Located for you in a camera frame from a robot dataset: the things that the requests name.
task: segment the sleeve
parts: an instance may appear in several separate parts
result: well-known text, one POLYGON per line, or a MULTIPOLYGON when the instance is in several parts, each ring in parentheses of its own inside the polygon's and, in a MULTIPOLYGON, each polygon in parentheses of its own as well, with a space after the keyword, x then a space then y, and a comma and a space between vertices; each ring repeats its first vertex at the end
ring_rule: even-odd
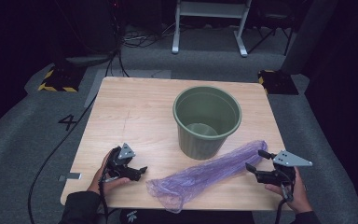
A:
POLYGON ((321 224, 315 212, 305 212, 296 215, 296 220, 292 224, 321 224))
POLYGON ((80 191, 69 194, 66 198, 65 208, 59 224, 92 223, 100 202, 100 195, 92 191, 80 191))

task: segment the green bucket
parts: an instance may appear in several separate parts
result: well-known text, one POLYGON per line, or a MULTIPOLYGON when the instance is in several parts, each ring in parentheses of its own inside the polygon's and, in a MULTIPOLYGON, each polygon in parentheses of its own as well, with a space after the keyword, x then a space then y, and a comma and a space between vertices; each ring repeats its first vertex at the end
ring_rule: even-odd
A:
POLYGON ((241 107, 229 93, 212 86, 182 91, 173 103, 179 146, 190 158, 213 157, 241 124, 241 107))

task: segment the gray floor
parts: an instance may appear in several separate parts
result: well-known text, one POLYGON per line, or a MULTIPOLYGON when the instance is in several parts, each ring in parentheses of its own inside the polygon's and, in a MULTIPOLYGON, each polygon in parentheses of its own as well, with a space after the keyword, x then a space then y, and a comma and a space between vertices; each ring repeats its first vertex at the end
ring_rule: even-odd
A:
MULTIPOLYGON (((245 46, 252 46, 259 38, 256 30, 246 30, 243 34, 245 46)), ((177 55, 171 54, 169 35, 147 48, 123 48, 122 60, 133 77, 161 78, 158 76, 161 72, 163 78, 257 82, 259 70, 281 67, 284 44, 285 37, 277 32, 247 58, 242 58, 232 28, 187 30, 181 35, 177 55)), ((51 67, 49 64, 24 87, 28 96, 0 119, 0 223, 30 222, 27 197, 31 183, 43 161, 67 134, 65 125, 58 121, 70 114, 79 119, 90 94, 95 92, 92 86, 98 82, 95 81, 98 74, 106 66, 107 63, 88 68, 79 92, 38 91, 51 67)), ((112 69, 112 74, 120 69, 117 59, 112 69)), ((293 76, 293 80, 299 95, 268 96, 286 149, 314 163, 301 172, 322 223, 358 223, 358 199, 352 182, 328 145, 304 96, 309 81, 302 75, 293 76)), ((50 158, 36 182, 32 198, 35 223, 60 220, 64 183, 58 177, 70 171, 89 114, 88 111, 50 158)), ((254 212, 254 217, 256 223, 272 223, 275 212, 254 212)), ((291 212, 283 212, 281 223, 289 223, 293 218, 291 212)))

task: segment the hand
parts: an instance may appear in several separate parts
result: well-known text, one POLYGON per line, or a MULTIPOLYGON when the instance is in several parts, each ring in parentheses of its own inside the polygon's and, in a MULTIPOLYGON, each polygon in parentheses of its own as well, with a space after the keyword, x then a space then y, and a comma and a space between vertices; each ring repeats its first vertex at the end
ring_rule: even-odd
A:
MULTIPOLYGON (((304 188, 304 183, 301 179, 300 172, 298 171, 297 167, 295 167, 295 170, 296 184, 295 191, 293 192, 294 199, 292 202, 288 202, 287 205, 289 205, 289 207, 295 212, 295 214, 310 212, 312 211, 312 207, 310 206, 310 202, 308 201, 307 192, 304 188)), ((267 184, 265 188, 283 196, 282 189, 278 186, 267 184)))
MULTIPOLYGON (((101 166, 100 169, 98 169, 97 173, 95 173, 94 178, 92 179, 91 184, 89 185, 89 188, 87 189, 88 191, 94 191, 97 194, 100 194, 100 190, 99 190, 99 186, 98 186, 98 182, 101 178, 101 175, 103 174, 103 168, 106 164, 107 158, 109 157, 110 151, 109 153, 107 153, 107 155, 104 157, 103 159, 103 164, 101 166)), ((112 190, 115 187, 118 187, 120 185, 123 185, 125 183, 130 182, 130 180, 127 177, 123 177, 120 179, 116 179, 107 183, 103 183, 103 194, 108 193, 110 190, 112 190)))

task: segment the purple plastic bag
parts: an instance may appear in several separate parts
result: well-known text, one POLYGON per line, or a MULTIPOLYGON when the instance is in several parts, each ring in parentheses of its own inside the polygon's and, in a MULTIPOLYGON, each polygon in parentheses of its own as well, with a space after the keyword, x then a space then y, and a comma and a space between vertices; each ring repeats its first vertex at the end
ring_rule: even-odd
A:
POLYGON ((180 213, 183 205, 212 184, 246 170, 245 163, 261 161, 258 150, 267 151, 265 141, 253 141, 217 159, 186 168, 163 179, 146 181, 147 191, 157 197, 169 212, 180 213))

